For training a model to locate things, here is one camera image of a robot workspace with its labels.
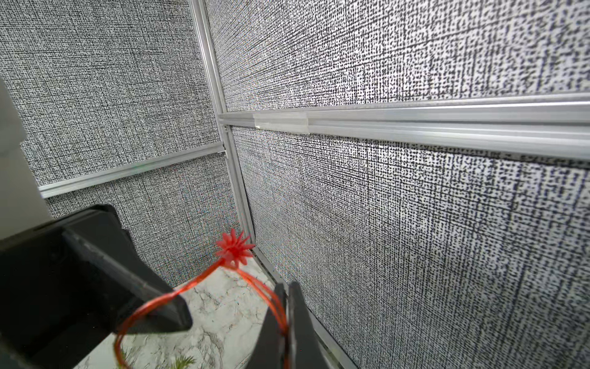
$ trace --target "textured wall panel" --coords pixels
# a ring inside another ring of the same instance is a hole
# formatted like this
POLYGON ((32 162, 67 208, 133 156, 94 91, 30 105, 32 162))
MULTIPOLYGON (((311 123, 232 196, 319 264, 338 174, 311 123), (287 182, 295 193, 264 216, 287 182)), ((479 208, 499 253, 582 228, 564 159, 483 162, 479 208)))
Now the textured wall panel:
POLYGON ((47 199, 56 217, 100 203, 115 206, 141 259, 172 286, 211 265, 221 232, 240 228, 220 154, 47 199))
POLYGON ((206 0, 230 111, 590 89, 590 1, 206 0))
POLYGON ((219 140, 187 0, 0 1, 40 185, 219 140))
POLYGON ((360 368, 588 368, 587 163, 234 136, 259 248, 360 368))

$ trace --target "red coiled cord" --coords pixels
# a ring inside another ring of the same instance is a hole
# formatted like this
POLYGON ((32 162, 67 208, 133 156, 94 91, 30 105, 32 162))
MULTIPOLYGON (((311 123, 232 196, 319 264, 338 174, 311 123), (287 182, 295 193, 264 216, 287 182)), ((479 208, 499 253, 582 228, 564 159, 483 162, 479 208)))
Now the red coiled cord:
POLYGON ((162 296, 158 296, 157 298, 144 303, 137 310, 135 310, 131 316, 125 319, 123 323, 121 323, 119 332, 117 333, 117 337, 113 344, 114 355, 117 359, 117 363, 119 363, 121 367, 125 369, 132 369, 125 361, 125 358, 121 353, 121 343, 123 342, 123 337, 125 337, 129 328, 131 328, 138 319, 146 316, 160 306, 166 305, 176 296, 201 283, 219 267, 225 267, 229 270, 235 271, 246 281, 246 283, 252 286, 252 288, 266 302, 270 311, 272 311, 275 319, 277 320, 278 326, 281 329, 281 333, 283 335, 287 335, 289 330, 289 326, 287 325, 287 315, 285 314, 283 304, 279 301, 276 293, 274 293, 264 283, 256 279, 256 277, 240 269, 240 263, 247 265, 248 262, 246 258, 253 256, 250 250, 254 247, 253 244, 246 243, 250 237, 248 236, 245 239, 242 239, 243 235, 244 232, 242 232, 239 237, 236 237, 235 230, 233 229, 231 230, 231 235, 224 233, 222 235, 222 240, 217 242, 217 246, 221 248, 221 250, 216 253, 216 255, 220 257, 219 260, 207 268, 206 271, 193 278, 179 289, 166 293, 162 296))

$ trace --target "aluminum frame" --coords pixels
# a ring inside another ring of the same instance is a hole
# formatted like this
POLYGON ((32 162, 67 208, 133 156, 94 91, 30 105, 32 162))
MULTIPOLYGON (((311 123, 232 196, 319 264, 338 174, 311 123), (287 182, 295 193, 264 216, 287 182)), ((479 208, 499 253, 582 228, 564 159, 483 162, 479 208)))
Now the aluminum frame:
MULTIPOLYGON (((191 0, 190 3, 193 19, 195 21, 196 33, 199 39, 201 56, 203 58, 203 65, 205 67, 207 85, 211 92, 215 117, 218 122, 219 136, 225 147, 225 159, 228 172, 230 173, 230 183, 234 195, 235 206, 238 212, 238 219, 242 230, 249 234, 253 242, 255 242, 254 225, 242 177, 242 170, 240 168, 240 161, 235 147, 234 135, 231 132, 231 127, 220 119, 221 116, 227 113, 227 107, 225 104, 221 80, 219 78, 219 72, 217 70, 217 60, 215 59, 215 50, 213 48, 211 32, 209 30, 205 2, 204 0, 191 0)), ((277 273, 274 266, 257 247, 254 249, 254 256, 258 265, 272 280, 276 283, 283 283, 287 286, 286 281, 277 273)), ((310 317, 316 330, 316 334, 330 349, 331 353, 339 360, 340 365, 345 369, 358 369, 355 363, 348 357, 344 350, 342 350, 340 345, 328 333, 326 328, 324 328, 311 311, 310 317)))
POLYGON ((209 30, 209 21, 207 18, 207 11, 205 9, 205 2, 203 0, 191 0, 191 12, 195 22, 196 36, 199 40, 199 48, 201 50, 201 57, 205 69, 205 77, 209 92, 211 93, 211 100, 213 101, 213 111, 218 123, 219 137, 225 148, 225 163, 227 164, 228 173, 230 175, 230 183, 232 194, 234 195, 235 208, 238 213, 238 221, 242 230, 249 234, 251 240, 255 242, 254 226, 250 215, 250 208, 246 197, 246 191, 242 180, 242 172, 240 170, 240 162, 233 140, 231 129, 222 125, 219 122, 220 114, 227 111, 221 81, 219 79, 219 72, 217 70, 217 62, 215 59, 215 50, 211 39, 211 32, 209 30))
POLYGON ((105 169, 104 171, 66 179, 65 181, 39 186, 39 192, 42 198, 49 198, 223 151, 224 147, 221 142, 208 143, 207 145, 201 145, 196 148, 173 152, 172 154, 157 156, 111 169, 105 169))
POLYGON ((306 119, 309 133, 590 159, 590 93, 258 110, 220 118, 226 125, 294 133, 306 119))

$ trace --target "marble surface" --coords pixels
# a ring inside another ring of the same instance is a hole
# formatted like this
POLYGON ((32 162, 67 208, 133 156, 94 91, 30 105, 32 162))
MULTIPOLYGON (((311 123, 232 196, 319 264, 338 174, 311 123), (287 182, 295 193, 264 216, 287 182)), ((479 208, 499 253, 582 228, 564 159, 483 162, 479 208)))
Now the marble surface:
MULTIPOLYGON (((271 281, 253 260, 242 267, 265 284, 271 281)), ((193 326, 173 334, 129 335, 123 341, 128 363, 134 369, 171 367, 179 357, 192 357, 188 368, 243 368, 252 352, 267 305, 236 273, 218 269, 197 287, 182 295, 191 311, 193 326)), ((98 345, 76 369, 116 369, 114 335, 98 345)))

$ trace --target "red flower toy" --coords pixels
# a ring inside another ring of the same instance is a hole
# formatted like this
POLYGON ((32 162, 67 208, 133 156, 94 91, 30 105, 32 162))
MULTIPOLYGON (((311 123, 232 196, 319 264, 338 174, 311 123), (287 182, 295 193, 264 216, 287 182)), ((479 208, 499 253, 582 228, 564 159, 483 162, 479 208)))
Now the red flower toy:
POLYGON ((254 245, 246 243, 250 236, 242 239, 244 232, 240 233, 239 237, 235 236, 235 229, 231 230, 231 235, 224 233, 221 235, 222 240, 217 241, 217 246, 221 248, 220 251, 215 253, 219 256, 220 260, 223 260, 221 266, 229 268, 239 268, 240 263, 248 265, 247 257, 253 257, 252 250, 254 245))

